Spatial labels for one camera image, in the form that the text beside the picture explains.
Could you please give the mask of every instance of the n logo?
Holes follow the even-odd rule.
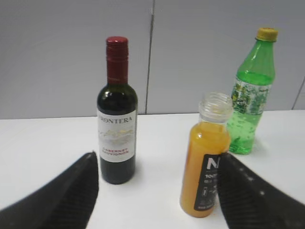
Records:
[[[219,161],[220,161],[220,157],[217,160],[217,163],[214,161],[213,158],[208,159],[208,165],[206,166],[207,169],[211,169],[211,166],[213,166],[214,168],[218,168],[219,167]]]

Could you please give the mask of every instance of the plastic juice bottle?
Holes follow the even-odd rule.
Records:
[[[190,132],[180,197],[182,209],[194,217],[206,217],[214,208],[220,154],[229,149],[226,122],[232,115],[232,100],[211,93],[199,103],[199,123]]]
[[[252,150],[255,130],[275,79],[273,43],[277,34],[272,28],[260,28],[254,47],[237,71],[232,91],[234,112],[228,122],[233,153],[249,154]]]

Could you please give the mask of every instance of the white wine label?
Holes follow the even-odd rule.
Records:
[[[249,115],[259,115],[264,111],[271,85],[259,86],[236,78],[232,92],[234,110]]]
[[[135,154],[136,111],[108,115],[97,110],[100,156],[109,162],[122,162]]]

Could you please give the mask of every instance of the green plastic bottle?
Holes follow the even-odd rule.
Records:
[[[231,135],[230,151],[249,154],[255,130],[275,79],[273,43],[278,31],[260,28],[256,43],[239,67],[232,91],[233,116],[228,122]]]

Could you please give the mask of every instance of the bottle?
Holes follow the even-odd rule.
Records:
[[[275,79],[273,43],[277,34],[275,29],[260,28],[254,47],[237,71],[232,92],[234,111],[228,122],[233,153],[249,154],[252,150],[255,130]]]
[[[135,170],[138,98],[128,85],[128,40],[107,40],[107,85],[97,97],[102,177],[111,184],[127,182]]]
[[[232,115],[232,100],[211,93],[199,103],[199,123],[190,132],[180,197],[182,209],[194,217],[206,217],[214,208],[220,155],[229,149],[226,122]]]

